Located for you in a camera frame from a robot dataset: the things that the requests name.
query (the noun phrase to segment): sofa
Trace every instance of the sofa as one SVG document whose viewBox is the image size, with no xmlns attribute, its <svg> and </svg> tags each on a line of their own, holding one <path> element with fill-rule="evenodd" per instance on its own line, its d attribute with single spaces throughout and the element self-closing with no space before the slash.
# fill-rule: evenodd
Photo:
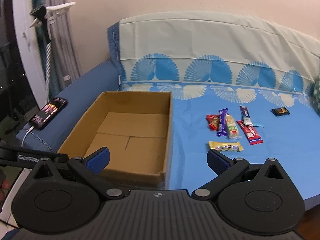
<svg viewBox="0 0 320 240">
<path fill-rule="evenodd" d="M 25 147 L 56 152 L 77 121 L 104 91 L 169 91 L 173 97 L 173 156 L 169 189 L 189 192 L 217 175 L 206 164 L 208 141 L 229 141 L 208 128 L 205 116 L 228 108 L 241 120 L 248 107 L 263 143 L 225 152 L 233 159 L 282 164 L 305 200 L 320 203 L 317 147 L 320 117 L 314 110 L 320 75 L 320 41 L 251 16 L 218 12 L 163 12 L 124 19 L 108 28 L 111 58 L 58 96 L 68 105 Z M 273 108 L 290 115 L 275 117 Z M 27 124 L 17 138 L 22 139 Z"/>
</svg>

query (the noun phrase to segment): purple snack wrapper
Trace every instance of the purple snack wrapper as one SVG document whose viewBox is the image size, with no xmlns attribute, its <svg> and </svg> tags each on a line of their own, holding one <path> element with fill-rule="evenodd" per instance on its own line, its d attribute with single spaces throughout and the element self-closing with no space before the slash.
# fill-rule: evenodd
<svg viewBox="0 0 320 240">
<path fill-rule="evenodd" d="M 218 136 L 228 136 L 227 130 L 226 130 L 226 114 L 227 114 L 228 108 L 219 110 L 220 114 L 220 120 L 219 120 L 219 128 L 217 132 Z"/>
</svg>

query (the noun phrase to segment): hand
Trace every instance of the hand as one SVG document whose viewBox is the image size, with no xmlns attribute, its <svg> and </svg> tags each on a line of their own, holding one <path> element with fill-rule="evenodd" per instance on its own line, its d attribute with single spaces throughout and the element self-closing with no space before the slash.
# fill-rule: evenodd
<svg viewBox="0 0 320 240">
<path fill-rule="evenodd" d="M 0 203 L 2 203 L 5 200 L 5 195 L 4 195 L 3 189 L 9 189 L 9 188 L 10 188 L 9 181 L 8 181 L 8 179 L 5 179 L 2 182 L 1 189 L 0 189 Z"/>
</svg>

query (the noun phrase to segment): charging cable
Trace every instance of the charging cable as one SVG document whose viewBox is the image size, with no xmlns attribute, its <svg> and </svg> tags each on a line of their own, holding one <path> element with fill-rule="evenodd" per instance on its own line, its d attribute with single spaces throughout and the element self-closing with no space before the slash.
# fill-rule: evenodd
<svg viewBox="0 0 320 240">
<path fill-rule="evenodd" d="M 21 147 L 23 147 L 23 143 L 24 143 L 24 140 L 25 138 L 27 137 L 27 135 L 33 130 L 34 126 L 31 126 L 30 129 L 27 131 L 27 133 L 25 134 L 25 136 L 23 137 L 22 139 L 22 143 L 21 143 Z"/>
</svg>

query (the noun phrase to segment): wooden floor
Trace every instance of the wooden floor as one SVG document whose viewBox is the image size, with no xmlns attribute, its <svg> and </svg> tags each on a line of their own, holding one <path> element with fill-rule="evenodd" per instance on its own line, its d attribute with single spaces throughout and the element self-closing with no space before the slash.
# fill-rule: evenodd
<svg viewBox="0 0 320 240">
<path fill-rule="evenodd" d="M 297 229 L 305 240 L 320 240 L 320 205 L 308 210 Z"/>
</svg>

